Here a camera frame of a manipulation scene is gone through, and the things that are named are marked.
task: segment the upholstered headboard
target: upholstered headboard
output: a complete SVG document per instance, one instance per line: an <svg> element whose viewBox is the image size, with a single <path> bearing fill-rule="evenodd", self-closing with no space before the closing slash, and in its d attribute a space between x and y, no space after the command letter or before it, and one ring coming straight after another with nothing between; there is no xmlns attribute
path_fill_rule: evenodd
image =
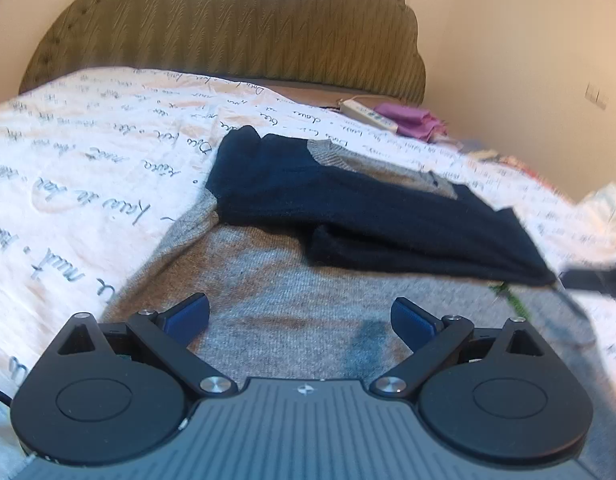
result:
<svg viewBox="0 0 616 480"><path fill-rule="evenodd" d="M91 66L312 82L414 103L425 86L404 0L76 0L21 91Z"/></svg>

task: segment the bed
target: bed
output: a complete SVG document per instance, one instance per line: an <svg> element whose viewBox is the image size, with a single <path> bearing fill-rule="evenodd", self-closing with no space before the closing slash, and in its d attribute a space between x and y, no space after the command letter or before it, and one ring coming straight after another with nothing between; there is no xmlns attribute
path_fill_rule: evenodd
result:
<svg viewBox="0 0 616 480"><path fill-rule="evenodd" d="M584 210L526 174L328 109L357 94L421 103L416 37L403 0L75 0L37 46L22 94L0 104L0 388L16 390L77 310L121 320L200 286L213 323L191 349L242 384L376 376L407 352L389 330L396 296L480 326L514 313L476 280L302 267L294 286L292 237L217 231L201 210L217 148L243 124L467 184L493 208L512 206L553 270L616 262L614 240ZM272 263L252 240L286 258L272 292L257 284ZM324 280L362 286L341 308L319 296ZM616 304L514 292L592 398L582 460L616 478ZM0 410L0 477L21 460Z"/></svg>

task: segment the metal screw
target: metal screw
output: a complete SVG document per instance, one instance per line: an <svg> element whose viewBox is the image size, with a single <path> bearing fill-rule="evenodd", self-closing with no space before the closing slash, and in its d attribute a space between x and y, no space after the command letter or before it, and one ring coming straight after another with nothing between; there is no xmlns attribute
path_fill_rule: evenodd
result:
<svg viewBox="0 0 616 480"><path fill-rule="evenodd" d="M374 383L374 387L377 388L377 390L387 394L398 394L405 390L406 386L406 381L399 377L392 376L381 377Z"/></svg>
<svg viewBox="0 0 616 480"><path fill-rule="evenodd" d="M212 376L206 377L199 383L200 388L209 394L222 394L230 389L232 381L225 377Z"/></svg>

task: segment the pink fabric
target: pink fabric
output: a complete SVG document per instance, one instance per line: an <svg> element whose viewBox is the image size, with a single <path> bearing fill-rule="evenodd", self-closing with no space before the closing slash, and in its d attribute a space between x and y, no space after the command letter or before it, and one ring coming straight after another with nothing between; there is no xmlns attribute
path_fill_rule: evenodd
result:
<svg viewBox="0 0 616 480"><path fill-rule="evenodd" d="M395 121L398 135L431 142L433 134L447 134L443 122L423 108L381 103L374 111Z"/></svg>

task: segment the white bed sheet with writing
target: white bed sheet with writing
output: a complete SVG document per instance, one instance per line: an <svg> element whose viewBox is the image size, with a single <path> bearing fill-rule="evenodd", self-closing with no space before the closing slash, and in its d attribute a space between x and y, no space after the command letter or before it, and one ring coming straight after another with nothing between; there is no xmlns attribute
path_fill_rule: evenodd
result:
<svg viewBox="0 0 616 480"><path fill-rule="evenodd" d="M84 70L0 105L0 389L14 393L72 314L102 313L194 203L223 136L244 124L465 183L495 208L514 207L553 269L616 261L614 238L587 212L518 171L252 84ZM590 302L588 313L616 385L616 316L600 309ZM20 460L12 444L3 432L1 476Z"/></svg>

